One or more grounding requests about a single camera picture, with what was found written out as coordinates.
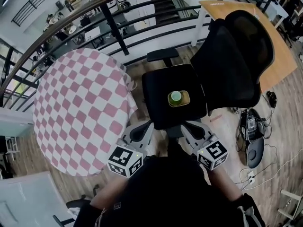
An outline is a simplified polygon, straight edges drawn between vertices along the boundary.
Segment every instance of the black speaker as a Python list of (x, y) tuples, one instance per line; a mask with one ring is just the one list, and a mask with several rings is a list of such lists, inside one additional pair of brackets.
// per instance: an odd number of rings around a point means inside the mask
[(56, 6), (58, 7), (59, 11), (64, 8), (63, 4), (60, 1), (56, 2)]

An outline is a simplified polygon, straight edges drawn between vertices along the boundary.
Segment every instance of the wooden desk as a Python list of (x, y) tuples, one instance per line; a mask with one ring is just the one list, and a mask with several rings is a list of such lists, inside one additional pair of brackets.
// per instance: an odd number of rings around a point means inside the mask
[(262, 92), (265, 92), (278, 84), (288, 74), (297, 68), (297, 64), (284, 40), (271, 24), (269, 19), (252, 3), (206, 0), (200, 1), (201, 10), (195, 28), (194, 38), (191, 45), (195, 46), (198, 40), (199, 31), (202, 28), (203, 20), (206, 13), (216, 20), (217, 18), (225, 18), (228, 14), (235, 10), (245, 10), (251, 14), (257, 14), (259, 21), (267, 30), (275, 50), (275, 59), (269, 68), (261, 75), (260, 84)]

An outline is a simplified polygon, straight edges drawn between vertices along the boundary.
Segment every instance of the chair backrest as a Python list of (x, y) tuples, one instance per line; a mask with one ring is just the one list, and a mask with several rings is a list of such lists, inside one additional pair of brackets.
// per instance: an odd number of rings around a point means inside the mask
[(259, 20), (244, 10), (237, 10), (225, 18), (225, 26), (233, 36), (253, 80), (259, 83), (261, 74), (274, 61), (272, 41)]
[(253, 15), (235, 11), (225, 20), (215, 20), (190, 60), (208, 112), (222, 107), (255, 106), (260, 98), (259, 77), (273, 58), (271, 40)]

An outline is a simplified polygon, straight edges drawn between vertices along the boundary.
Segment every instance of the metal railing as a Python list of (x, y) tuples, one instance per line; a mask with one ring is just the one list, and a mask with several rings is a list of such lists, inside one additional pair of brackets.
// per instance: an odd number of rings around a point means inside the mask
[(27, 19), (32, 12), (34, 12), (45, 0), (29, 0), (14, 16), (12, 22), (16, 25), (21, 26), (21, 24)]
[[(178, 20), (168, 21), (168, 22), (161, 23), (161, 24), (156, 24), (156, 25), (153, 25), (153, 26), (150, 26), (150, 27), (147, 27), (147, 28), (143, 28), (141, 30), (137, 30), (137, 31), (128, 33), (126, 35), (121, 35), (120, 32), (119, 32), (120, 29), (128, 27), (128, 26), (130, 26), (132, 24), (135, 24), (137, 22), (144, 21), (146, 19), (150, 19), (152, 17), (156, 17), (158, 15), (163, 15), (163, 14), (171, 13), (171, 12), (187, 11), (187, 10), (191, 10), (191, 9), (198, 9), (198, 8), (200, 8), (200, 5), (197, 4), (196, 6), (189, 6), (189, 7), (177, 8), (177, 9), (169, 9), (169, 10), (157, 12), (157, 13), (154, 13), (154, 14), (146, 15), (146, 16), (143, 16), (143, 17), (139, 17), (139, 18), (133, 19), (131, 21), (127, 21), (125, 23), (122, 23), (120, 25), (117, 25), (115, 23), (115, 18), (118, 15), (122, 14), (122, 13), (127, 13), (127, 12), (129, 12), (131, 10), (134, 10), (134, 9), (138, 9), (138, 8), (150, 5), (150, 4), (156, 4), (156, 3), (160, 3), (160, 2), (164, 2), (164, 1), (168, 1), (168, 0), (151, 0), (151, 1), (143, 2), (143, 3), (139, 3), (139, 4), (136, 4), (136, 5), (132, 5), (132, 6), (128, 7), (128, 8), (125, 8), (123, 10), (118, 10), (118, 11), (116, 11), (113, 14), (111, 14), (111, 12), (110, 12), (110, 10), (109, 10), (109, 8), (107, 6), (107, 3), (109, 3), (110, 1), (112, 1), (112, 0), (93, 0), (93, 1), (91, 1), (89, 3), (87, 3), (86, 5), (84, 5), (79, 10), (75, 11), (74, 13), (72, 13), (70, 16), (68, 16), (64, 20), (60, 20), (58, 23), (56, 23), (51, 28), (49, 28), (40, 38), (38, 38), (30, 46), (30, 48), (24, 53), (24, 55), (19, 59), (19, 61), (14, 66), (13, 71), (8, 75), (7, 79), (5, 80), (5, 82), (3, 83), (2, 87), (0, 88), (0, 96), (3, 97), (4, 91), (5, 91), (6, 87), (7, 87), (7, 85), (13, 79), (14, 75), (18, 72), (18, 70), (22, 67), (22, 65), (25, 63), (25, 61), (28, 60), (28, 58), (35, 52), (35, 50), (39, 46), (41, 46), (44, 42), (46, 42), (51, 36), (53, 36), (55, 33), (57, 33), (59, 30), (61, 30), (62, 28), (64, 28), (68, 24), (72, 23), (73, 20), (77, 19), (78, 17), (82, 16), (83, 14), (86, 14), (87, 12), (93, 10), (94, 8), (100, 7), (101, 10), (102, 10), (102, 12), (103, 12), (104, 18), (98, 19), (98, 20), (96, 20), (96, 21), (94, 21), (94, 22), (86, 25), (85, 27), (79, 29), (78, 31), (76, 31), (75, 33), (73, 33), (72, 35), (70, 35), (69, 37), (67, 37), (65, 40), (63, 40), (61, 43), (59, 43), (57, 46), (54, 46), (53, 48), (51, 48), (45, 54), (45, 56), (42, 57), (32, 67), (32, 69), (23, 77), (22, 81), (19, 82), (19, 84), (14, 88), (14, 90), (8, 96), (7, 100), (4, 102), (4, 106), (7, 104), (8, 100), (11, 98), (11, 96), (14, 94), (14, 92), (17, 90), (17, 88), (22, 83), (24, 83), (26, 81), (26, 78), (30, 75), (30, 73), (35, 68), (37, 68), (41, 63), (43, 63), (43, 61), (48, 56), (50, 56), (52, 53), (54, 53), (55, 51), (57, 51), (58, 49), (60, 49), (62, 46), (64, 46), (64, 44), (66, 44), (67, 42), (71, 41), (73, 38), (75, 38), (75, 37), (77, 37), (77, 36), (85, 33), (85, 31), (89, 30), (93, 26), (96, 26), (99, 23), (107, 21), (108, 25), (109, 25), (109, 29), (107, 31), (105, 31), (104, 33), (102, 33), (102, 34), (100, 34), (100, 35), (98, 35), (98, 36), (96, 36), (94, 38), (91, 38), (88, 41), (83, 42), (82, 44), (78, 45), (75, 49), (87, 47), (90, 44), (92, 44), (94, 41), (96, 41), (96, 40), (98, 40), (98, 39), (100, 39), (100, 38), (102, 38), (102, 37), (104, 37), (106, 35), (112, 34), (115, 39), (113, 41), (107, 43), (107, 44), (99, 46), (97, 48), (97, 50), (100, 51), (100, 50), (103, 50), (103, 49), (109, 47), (110, 45), (113, 45), (115, 43), (119, 43), (120, 48), (118, 48), (118, 49), (116, 49), (114, 51), (111, 51), (110, 53), (108, 53), (108, 55), (114, 55), (114, 54), (116, 54), (118, 52), (121, 52), (121, 51), (123, 51), (125, 55), (128, 55), (129, 54), (128, 49), (131, 48), (131, 47), (134, 47), (134, 46), (139, 45), (141, 43), (147, 42), (149, 40), (160, 38), (160, 37), (165, 36), (165, 35), (170, 35), (170, 34), (173, 34), (173, 33), (178, 33), (178, 32), (181, 32), (181, 31), (193, 29), (195, 26), (186, 26), (186, 27), (170, 30), (170, 31), (167, 31), (167, 32), (164, 32), (164, 33), (161, 33), (161, 34), (157, 34), (157, 35), (154, 35), (154, 36), (150, 36), (148, 38), (144, 38), (142, 40), (133, 42), (133, 43), (128, 44), (128, 45), (125, 44), (125, 39), (133, 37), (135, 35), (138, 35), (140, 33), (143, 33), (143, 32), (149, 31), (149, 30), (153, 30), (153, 29), (162, 27), (162, 26), (167, 26), (167, 25), (170, 25), (170, 24), (173, 24), (173, 23), (179, 23), (179, 22), (183, 22), (183, 21), (189, 21), (189, 20), (192, 20), (192, 19), (197, 19), (197, 15), (194, 15), (194, 16), (191, 16), (191, 17), (180, 18)], [(267, 9), (268, 5), (273, 0), (267, 0), (267, 1), (264, 1), (264, 0), (247, 0), (247, 1), (257, 3), (257, 6), (260, 6), (259, 4), (264, 4), (265, 3), (264, 8), (262, 9), (262, 11), (265, 12), (265, 10)], [(185, 44), (181, 44), (179, 46), (184, 46), (184, 45), (187, 45), (187, 44), (190, 44), (190, 42), (185, 43)], [(136, 60), (129, 61), (128, 63), (125, 63), (125, 65), (129, 65), (131, 63), (134, 63), (135, 61), (142, 60), (142, 59), (144, 59), (144, 56), (140, 57), (140, 58), (137, 58)], [(32, 83), (36, 83), (46, 73), (46, 70), (47, 69), (45, 69), (40, 75), (38, 75), (36, 77), (36, 79)], [(30, 88), (30, 86), (28, 86), (27, 88), (25, 88), (24, 91), (18, 95), (17, 99), (10, 106), (10, 109), (16, 104), (16, 102), (25, 94), (25, 92), (29, 88)], [(28, 96), (28, 98), (26, 100), (24, 100), (21, 105), (18, 106), (17, 110), (20, 109), (22, 106), (24, 106), (24, 104), (31, 97), (33, 97), (35, 95), (35, 93), (36, 92), (34, 91), (30, 96)], [(26, 111), (28, 108), (30, 108), (30, 106), (32, 104), (33, 104), (33, 102), (30, 105), (28, 105), (25, 109), (23, 109), (23, 112)]]

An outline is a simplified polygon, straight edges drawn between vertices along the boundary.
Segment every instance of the floor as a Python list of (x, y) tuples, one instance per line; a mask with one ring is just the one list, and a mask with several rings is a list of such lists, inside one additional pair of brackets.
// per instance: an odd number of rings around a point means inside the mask
[[(278, 158), (276, 159), (275, 148), (266, 146), (262, 162), (254, 170), (254, 174), (259, 173), (255, 178), (256, 182), (253, 185), (247, 186), (247, 188), (257, 186), (273, 177), (281, 165), (294, 157), (302, 149), (300, 139), (303, 135), (303, 118), (300, 115), (303, 115), (303, 63), (297, 56), (300, 49), (301, 43), (294, 43), (292, 53), (296, 58), (298, 68), (273, 88), (278, 102), (271, 120), (272, 135), (270, 139), (266, 140), (266, 143), (276, 146)], [(189, 63), (190, 58), (197, 50), (198, 48), (191, 46), (179, 48), (180, 57), (175, 58), (173, 64)], [(146, 106), (143, 102), (142, 74), (150, 70), (162, 68), (163, 66), (161, 61), (153, 63), (141, 61), (128, 67), (128, 74), (138, 83), (138, 87), (132, 94), (139, 109), (132, 115), (130, 119), (131, 123), (149, 119)], [(255, 108), (261, 117), (268, 118), (270, 116), (271, 111), (264, 98), (261, 98)], [(240, 182), (240, 170), (247, 168), (243, 161), (245, 153), (238, 152), (236, 147), (238, 117), (238, 115), (231, 113), (227, 109), (217, 109), (214, 110), (211, 117), (207, 116), (202, 119), (202, 122), (207, 124), (217, 134), (229, 150), (230, 156), (225, 163), (225, 168), (235, 183)], [(190, 148), (183, 138), (180, 139), (180, 143), (184, 150), (190, 153)], [(149, 154), (155, 154), (158, 151), (165, 154), (165, 146), (165, 132), (154, 131), (151, 146), (148, 147)], [(72, 177), (59, 172), (43, 157), (32, 132), (19, 139), (19, 148), (21, 152), (16, 155), (16, 160), (12, 161), (16, 175), (22, 176), (50, 171), (65, 201), (77, 199), (82, 194), (92, 197), (93, 187), (99, 184), (102, 188), (112, 177), (112, 174), (107, 169), (104, 169), (97, 176), (90, 177)], [(262, 169), (276, 160), (276, 164), (272, 164), (261, 172)], [(279, 222), (285, 220), (281, 214), (277, 214), (277, 209), (284, 207), (289, 202), (288, 198), (280, 197), (281, 189), (298, 195), (303, 194), (302, 168), (303, 152), (300, 152), (298, 157), (286, 164), (271, 181), (267, 181), (251, 190), (243, 190), (243, 192), (248, 193), (254, 198), (267, 226), (277, 226)], [(242, 179), (246, 179), (246, 174), (247, 171), (242, 171)]]

